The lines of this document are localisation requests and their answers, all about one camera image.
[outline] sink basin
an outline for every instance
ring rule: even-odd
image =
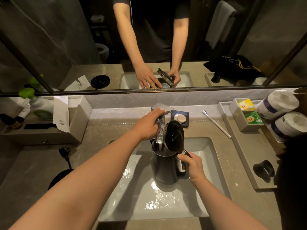
[[[209,216],[190,179],[159,185],[153,178],[151,144],[141,142],[102,209],[99,221],[148,220]],[[229,196],[210,138],[187,138],[185,149],[200,156],[206,177]]]
[[[181,81],[177,85],[178,88],[194,87],[190,73],[188,71],[179,72]],[[156,78],[161,77],[157,72],[154,72]],[[119,89],[141,88],[135,73],[123,73],[120,78]]]

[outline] hanging towel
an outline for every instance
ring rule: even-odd
[[[230,28],[234,22],[234,15],[237,11],[225,1],[220,1],[213,13],[213,17],[206,35],[206,41],[209,42],[212,49],[217,42],[225,41]]]

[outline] reflected hand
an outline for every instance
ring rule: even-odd
[[[152,88],[157,88],[155,84],[157,84],[160,88],[162,87],[161,83],[154,76],[153,70],[149,68],[145,63],[136,65],[134,69],[138,82],[142,88],[149,88],[149,85]]]
[[[174,84],[172,85],[172,87],[175,88],[177,86],[177,84],[181,81],[181,77],[179,75],[179,70],[172,68],[171,71],[169,71],[168,75],[175,77]]]
[[[137,134],[141,140],[147,139],[153,136],[158,130],[158,125],[155,124],[156,119],[164,113],[164,110],[156,108],[142,117],[133,126],[132,131]]]
[[[201,179],[206,179],[204,169],[203,169],[203,162],[201,160],[201,157],[195,155],[194,153],[189,152],[191,157],[188,155],[182,155],[178,154],[178,159],[182,160],[189,164],[189,174],[190,179],[193,184],[196,183],[196,181],[199,181]]]

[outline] chrome faucet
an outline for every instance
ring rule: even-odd
[[[156,124],[158,124],[158,130],[155,134],[155,138],[156,138],[156,143],[163,143],[163,129],[165,127],[165,115],[171,113],[174,108],[161,103],[157,103],[151,107],[151,110],[154,110],[158,107],[161,110],[164,110],[165,112],[156,119]]]

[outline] person's right arm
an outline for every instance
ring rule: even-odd
[[[268,230],[247,211],[222,194],[206,178],[201,158],[194,153],[189,154],[192,158],[179,154],[178,159],[189,164],[191,182],[198,191],[216,230]]]
[[[132,62],[141,87],[149,88],[148,83],[152,88],[156,88],[155,83],[159,87],[162,87],[161,83],[154,76],[153,70],[144,63],[140,50],[138,49],[136,36],[130,23],[129,5],[125,3],[115,3],[113,5],[113,10],[120,38]]]

